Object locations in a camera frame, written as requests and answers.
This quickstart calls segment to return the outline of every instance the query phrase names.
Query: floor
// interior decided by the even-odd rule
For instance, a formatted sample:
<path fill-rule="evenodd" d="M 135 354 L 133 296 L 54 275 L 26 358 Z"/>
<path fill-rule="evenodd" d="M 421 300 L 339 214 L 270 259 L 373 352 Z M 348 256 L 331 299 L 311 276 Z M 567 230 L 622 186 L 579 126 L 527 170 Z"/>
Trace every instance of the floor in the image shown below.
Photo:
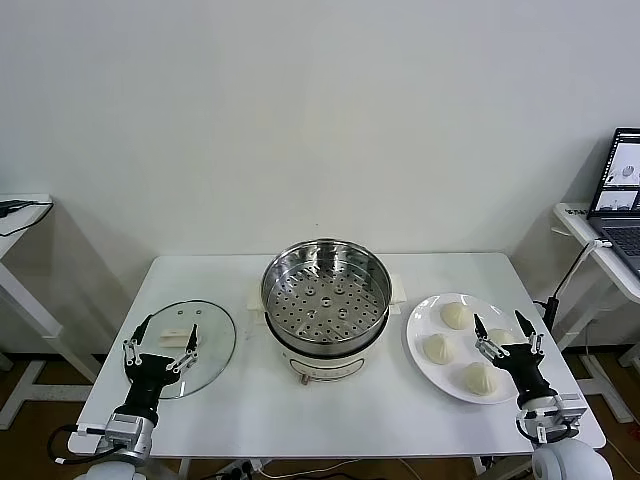
<path fill-rule="evenodd" d="M 630 368 L 621 368 L 613 354 L 598 354 L 597 356 L 629 407 L 636 416 L 640 416 L 640 377 Z M 577 356 L 567 355 L 566 359 L 576 378 L 586 377 L 586 371 L 582 368 Z M 17 362 L 11 372 L 0 372 L 0 404 L 5 402 L 26 365 L 27 362 Z M 86 382 L 65 362 L 54 361 L 47 363 L 39 378 L 39 383 L 83 384 Z M 628 424 L 618 424 L 601 397 L 589 397 L 588 400 L 607 437 L 616 444 L 637 469 L 640 469 L 640 429 Z M 82 404 L 80 403 L 25 403 L 11 429 L 0 432 L 0 452 L 2 452 L 0 458 L 3 459 L 4 469 L 11 472 L 11 478 L 67 480 L 85 473 L 86 466 L 53 464 L 47 458 L 45 450 L 49 433 L 59 425 L 75 423 L 81 409 Z M 60 439 L 56 445 L 56 451 L 64 452 L 65 442 L 65 439 Z M 616 480 L 637 478 L 610 445 L 602 449 L 602 454 L 611 465 Z M 194 461 L 189 478 L 200 479 L 216 472 L 225 463 L 224 461 L 209 460 Z M 266 471 L 270 475 L 278 475 L 324 468 L 334 463 L 330 460 L 277 461 L 269 464 Z M 418 459 L 408 460 L 408 463 L 423 480 L 440 478 L 466 480 L 475 476 L 471 460 L 464 458 Z M 177 470 L 177 462 L 169 461 L 167 464 Z M 348 473 L 360 479 L 404 480 L 412 478 L 406 467 L 397 460 L 360 461 L 345 465 L 337 471 Z"/>

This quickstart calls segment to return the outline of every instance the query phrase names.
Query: power strip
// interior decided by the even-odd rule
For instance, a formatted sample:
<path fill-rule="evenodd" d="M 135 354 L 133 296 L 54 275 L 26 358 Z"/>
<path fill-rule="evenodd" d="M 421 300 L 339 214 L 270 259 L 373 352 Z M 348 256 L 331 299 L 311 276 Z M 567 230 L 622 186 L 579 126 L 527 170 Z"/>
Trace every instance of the power strip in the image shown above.
<path fill-rule="evenodd" d="M 242 472 L 242 464 L 245 462 L 249 462 L 251 464 L 252 472 L 256 472 L 258 470 L 262 470 L 269 462 L 271 462 L 271 459 L 270 458 L 241 458 L 238 460 L 234 460 L 229 465 L 226 465 L 225 467 L 218 470 L 216 472 L 216 475 L 218 474 L 223 475 L 225 473 L 230 475 L 232 470 L 234 470 L 235 468 L 240 469 L 240 471 Z M 240 480 L 248 480 L 247 474 L 242 472 Z"/>

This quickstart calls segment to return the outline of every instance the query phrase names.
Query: stainless steel steamer basket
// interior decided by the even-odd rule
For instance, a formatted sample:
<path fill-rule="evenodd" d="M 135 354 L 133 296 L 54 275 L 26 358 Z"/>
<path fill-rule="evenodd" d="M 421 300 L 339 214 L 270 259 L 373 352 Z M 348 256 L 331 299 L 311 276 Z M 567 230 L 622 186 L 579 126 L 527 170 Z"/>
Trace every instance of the stainless steel steamer basket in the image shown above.
<path fill-rule="evenodd" d="M 367 249 L 319 239 L 278 255 L 262 277 L 261 296 L 267 324 L 286 347 L 314 358 L 340 358 L 382 333 L 391 279 Z"/>

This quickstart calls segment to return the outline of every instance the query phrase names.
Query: white plate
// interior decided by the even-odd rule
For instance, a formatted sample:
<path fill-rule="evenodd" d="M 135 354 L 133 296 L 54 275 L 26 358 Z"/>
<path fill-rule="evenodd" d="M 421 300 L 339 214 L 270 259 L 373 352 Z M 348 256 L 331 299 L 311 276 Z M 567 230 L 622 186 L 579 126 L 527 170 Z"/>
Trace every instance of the white plate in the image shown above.
<path fill-rule="evenodd" d="M 518 390 L 511 376 L 504 370 L 495 369 L 499 379 L 498 389 L 491 395 L 481 396 L 471 393 L 465 386 L 463 379 L 464 368 L 472 362 L 489 361 L 475 348 L 476 334 L 474 326 L 465 330 L 454 330 L 440 318 L 440 309 L 451 302 L 467 305 L 476 313 L 487 331 L 492 328 L 502 328 L 511 332 L 516 342 L 524 342 L 524 335 L 520 331 L 515 317 L 506 315 L 499 308 L 488 304 L 484 300 L 461 293 L 443 293 L 434 295 L 421 302 L 409 316 L 407 322 L 407 343 L 409 352 L 420 371 L 433 384 L 460 400 L 471 403 L 495 404 L 512 400 L 518 396 Z M 456 354 L 453 362 L 448 365 L 438 365 L 429 360 L 423 350 L 423 342 L 436 333 L 447 335 L 454 343 Z"/>

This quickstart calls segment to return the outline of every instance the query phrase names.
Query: steamed bun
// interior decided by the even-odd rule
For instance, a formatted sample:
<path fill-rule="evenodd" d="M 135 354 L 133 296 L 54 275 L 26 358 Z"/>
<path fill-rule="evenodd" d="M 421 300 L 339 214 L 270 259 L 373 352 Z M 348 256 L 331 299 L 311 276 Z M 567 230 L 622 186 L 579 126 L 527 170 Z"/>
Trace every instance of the steamed bun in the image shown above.
<path fill-rule="evenodd" d="M 474 362 L 464 369 L 464 382 L 471 393 L 491 395 L 498 389 L 498 377 L 494 367 Z"/>
<path fill-rule="evenodd" d="M 451 363 L 455 357 L 453 342 L 441 333 L 431 335 L 424 341 L 424 353 L 429 360 L 438 365 Z"/>
<path fill-rule="evenodd" d="M 473 312 L 460 302 L 447 303 L 440 310 L 440 317 L 454 330 L 464 330 L 473 324 Z"/>
<path fill-rule="evenodd" d="M 499 346 L 516 343 L 516 339 L 513 338 L 511 332 L 508 330 L 503 330 L 502 328 L 492 328 L 491 330 L 489 330 L 488 334 L 489 340 Z"/>

